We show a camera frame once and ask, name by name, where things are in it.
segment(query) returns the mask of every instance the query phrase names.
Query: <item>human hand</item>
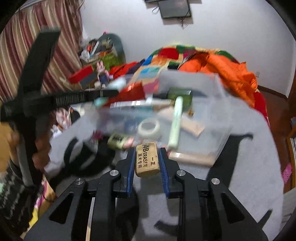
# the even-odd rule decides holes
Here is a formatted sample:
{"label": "human hand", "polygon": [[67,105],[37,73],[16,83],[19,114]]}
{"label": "human hand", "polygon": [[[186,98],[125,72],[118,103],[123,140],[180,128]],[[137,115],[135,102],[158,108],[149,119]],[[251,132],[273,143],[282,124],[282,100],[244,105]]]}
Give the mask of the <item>human hand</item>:
{"label": "human hand", "polygon": [[[55,114],[51,114],[48,130],[35,141],[38,152],[33,155],[32,160],[34,162],[35,168],[41,170],[42,172],[44,172],[44,167],[49,163],[48,154],[51,149],[51,144],[49,142],[51,138],[50,128],[55,122]],[[7,135],[10,158],[12,162],[17,166],[19,165],[17,157],[17,145],[19,144],[19,141],[20,135],[16,131],[13,131]]]}

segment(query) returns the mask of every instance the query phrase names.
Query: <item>striped curtain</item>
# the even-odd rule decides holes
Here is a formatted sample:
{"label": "striped curtain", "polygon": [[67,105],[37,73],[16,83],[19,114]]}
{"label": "striped curtain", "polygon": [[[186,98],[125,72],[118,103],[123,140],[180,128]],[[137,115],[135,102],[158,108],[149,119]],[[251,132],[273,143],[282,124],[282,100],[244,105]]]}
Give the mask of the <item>striped curtain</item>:
{"label": "striped curtain", "polygon": [[82,22],[78,0],[46,0],[16,12],[0,35],[0,99],[17,94],[18,80],[30,47],[43,27],[59,27],[61,35],[44,75],[42,92],[65,90],[60,78],[81,68],[78,58]]}

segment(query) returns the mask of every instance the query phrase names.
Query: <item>person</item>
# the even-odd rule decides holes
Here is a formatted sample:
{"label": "person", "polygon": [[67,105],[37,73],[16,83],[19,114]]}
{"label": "person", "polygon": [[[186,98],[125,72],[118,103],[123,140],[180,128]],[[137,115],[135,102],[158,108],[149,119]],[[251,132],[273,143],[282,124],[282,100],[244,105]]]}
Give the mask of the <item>person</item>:
{"label": "person", "polygon": [[[32,160],[35,168],[42,172],[44,172],[44,167],[49,162],[51,149],[49,142],[51,138],[50,127],[55,120],[54,115],[51,114],[48,130],[35,142],[38,152],[33,155]],[[29,227],[29,221],[32,219],[34,204],[40,188],[40,185],[26,187],[22,181],[22,173],[17,157],[19,141],[20,135],[16,131],[12,131],[7,135],[10,160],[6,169],[3,189],[0,193],[0,218],[2,218],[4,225],[17,236],[27,231]]]}

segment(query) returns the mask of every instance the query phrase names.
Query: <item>floor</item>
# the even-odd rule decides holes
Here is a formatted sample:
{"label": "floor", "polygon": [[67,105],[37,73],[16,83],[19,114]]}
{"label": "floor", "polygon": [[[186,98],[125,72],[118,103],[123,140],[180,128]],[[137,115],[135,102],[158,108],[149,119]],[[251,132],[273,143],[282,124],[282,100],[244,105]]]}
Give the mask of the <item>floor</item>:
{"label": "floor", "polygon": [[10,127],[7,124],[0,123],[0,172],[6,170],[6,166],[9,160],[8,143],[6,141],[6,135],[10,132]]}
{"label": "floor", "polygon": [[[291,132],[290,113],[288,102],[276,95],[260,91],[267,105],[267,113],[270,122],[271,133],[278,150],[279,159],[281,163],[281,171],[286,168],[290,161],[289,150],[286,143],[286,137]],[[284,193],[291,190],[292,178],[284,186]]]}

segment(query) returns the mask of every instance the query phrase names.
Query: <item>plush doll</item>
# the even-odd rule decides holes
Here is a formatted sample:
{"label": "plush doll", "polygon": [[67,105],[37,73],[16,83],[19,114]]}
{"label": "plush doll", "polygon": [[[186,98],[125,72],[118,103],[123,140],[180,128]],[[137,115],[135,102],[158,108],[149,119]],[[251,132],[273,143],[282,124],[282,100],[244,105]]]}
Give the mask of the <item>plush doll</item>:
{"label": "plush doll", "polygon": [[98,81],[100,81],[102,88],[109,84],[109,72],[105,69],[103,61],[96,63],[96,70],[98,72]]}

